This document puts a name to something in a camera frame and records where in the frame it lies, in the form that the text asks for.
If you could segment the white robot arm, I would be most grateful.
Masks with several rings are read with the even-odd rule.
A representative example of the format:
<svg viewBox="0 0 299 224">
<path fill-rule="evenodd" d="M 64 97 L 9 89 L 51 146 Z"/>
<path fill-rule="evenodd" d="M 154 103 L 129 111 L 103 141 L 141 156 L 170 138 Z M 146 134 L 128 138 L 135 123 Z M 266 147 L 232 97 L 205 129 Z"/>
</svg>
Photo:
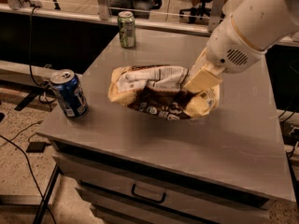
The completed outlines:
<svg viewBox="0 0 299 224">
<path fill-rule="evenodd" d="M 286 35 L 299 31 L 299 0 L 244 0 L 213 31 L 186 77 L 192 93 L 221 83 L 221 73 L 241 73 Z"/>
</svg>

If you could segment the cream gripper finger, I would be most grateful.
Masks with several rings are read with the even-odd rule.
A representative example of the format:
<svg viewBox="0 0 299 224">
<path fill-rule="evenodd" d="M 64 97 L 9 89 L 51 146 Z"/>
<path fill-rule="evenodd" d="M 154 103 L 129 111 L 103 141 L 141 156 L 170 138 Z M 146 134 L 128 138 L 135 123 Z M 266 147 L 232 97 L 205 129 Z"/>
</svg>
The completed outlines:
<svg viewBox="0 0 299 224">
<path fill-rule="evenodd" d="M 189 78 L 202 77 L 205 73 L 205 67 L 207 63 L 208 60 L 206 59 L 206 49 L 204 49 L 189 70 Z"/>
<path fill-rule="evenodd" d="M 182 83 L 182 89 L 191 93 L 198 93 L 220 85 L 222 79 L 205 68 L 193 72 L 189 70 Z"/>
</svg>

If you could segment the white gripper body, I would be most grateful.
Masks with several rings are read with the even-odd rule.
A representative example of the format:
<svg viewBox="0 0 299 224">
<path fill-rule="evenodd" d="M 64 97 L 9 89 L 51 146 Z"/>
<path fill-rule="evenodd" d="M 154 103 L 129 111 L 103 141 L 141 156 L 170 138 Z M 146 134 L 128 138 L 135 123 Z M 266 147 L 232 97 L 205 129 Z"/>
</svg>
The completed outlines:
<svg viewBox="0 0 299 224">
<path fill-rule="evenodd" d="M 253 34 L 254 26 L 232 13 L 213 31 L 206 44 L 206 58 L 227 73 L 241 73 L 260 61 L 267 46 Z"/>
</svg>

